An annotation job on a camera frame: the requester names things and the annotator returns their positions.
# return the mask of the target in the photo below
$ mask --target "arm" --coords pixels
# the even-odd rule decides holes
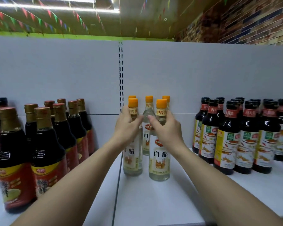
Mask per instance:
[[[132,122],[128,106],[120,114],[113,137],[64,176],[31,205],[12,226],[82,225],[112,163],[134,140],[142,116]]]
[[[164,126],[151,115],[148,118],[159,140],[188,174],[219,226],[283,226],[283,219],[270,208],[187,148],[181,124],[170,111]]]

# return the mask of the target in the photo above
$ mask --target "bottle base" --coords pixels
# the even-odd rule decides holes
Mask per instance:
[[[162,181],[166,181],[170,178],[170,174],[167,175],[156,175],[153,173],[149,173],[149,177],[150,179],[157,181],[157,182],[162,182]]]
[[[127,176],[139,176],[142,174],[142,169],[139,169],[138,171],[129,171],[123,168],[123,171]]]
[[[252,169],[262,174],[269,174],[272,171],[272,167],[262,167],[258,166],[257,164],[253,164]]]
[[[206,161],[207,163],[213,164],[214,163],[214,158],[207,158],[204,157],[202,155],[198,155],[200,158],[202,158],[204,161]]]
[[[274,156],[274,160],[276,160],[276,161],[283,161],[283,156],[275,155]]]
[[[193,151],[194,153],[198,154],[199,148],[192,147],[192,151]]]
[[[214,167],[225,175],[232,175],[234,173],[233,169],[223,168],[216,164],[214,164]]]
[[[24,212],[26,209],[28,209],[28,207],[30,207],[32,205],[32,203],[34,203],[37,200],[37,198],[33,198],[28,204],[23,205],[23,206],[19,206],[19,207],[14,207],[11,209],[5,209],[8,213],[11,214],[18,214],[18,213],[22,213]]]
[[[148,155],[150,155],[150,151],[143,149],[142,154],[143,154],[144,156],[148,156]]]
[[[234,171],[240,174],[249,175],[252,172],[252,168],[246,168],[246,167],[235,165]]]

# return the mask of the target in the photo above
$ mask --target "ceiling light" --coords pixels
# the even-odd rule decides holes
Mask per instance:
[[[45,10],[64,10],[64,11],[83,11],[83,12],[98,12],[98,13],[119,13],[119,9],[93,9],[93,8],[72,8],[63,6],[39,6],[39,5],[24,5],[24,4],[9,4],[0,3],[0,7],[4,8],[27,8],[27,9],[45,9]]]

